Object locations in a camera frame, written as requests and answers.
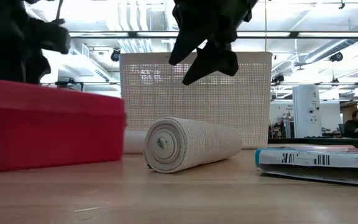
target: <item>red plastic box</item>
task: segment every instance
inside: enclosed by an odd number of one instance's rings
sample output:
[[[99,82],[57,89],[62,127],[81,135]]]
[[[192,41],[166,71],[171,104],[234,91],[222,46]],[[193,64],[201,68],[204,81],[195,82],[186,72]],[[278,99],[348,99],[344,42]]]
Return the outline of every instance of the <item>red plastic box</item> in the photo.
[[[0,81],[0,171],[119,160],[120,98]]]

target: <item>table surface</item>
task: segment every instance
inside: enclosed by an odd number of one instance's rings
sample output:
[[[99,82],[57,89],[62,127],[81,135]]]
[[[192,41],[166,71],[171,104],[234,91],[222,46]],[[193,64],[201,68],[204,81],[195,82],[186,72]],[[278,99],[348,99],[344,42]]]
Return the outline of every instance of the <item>table surface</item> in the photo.
[[[0,173],[0,224],[358,223],[358,187],[264,177],[253,151],[159,174],[123,161]]]

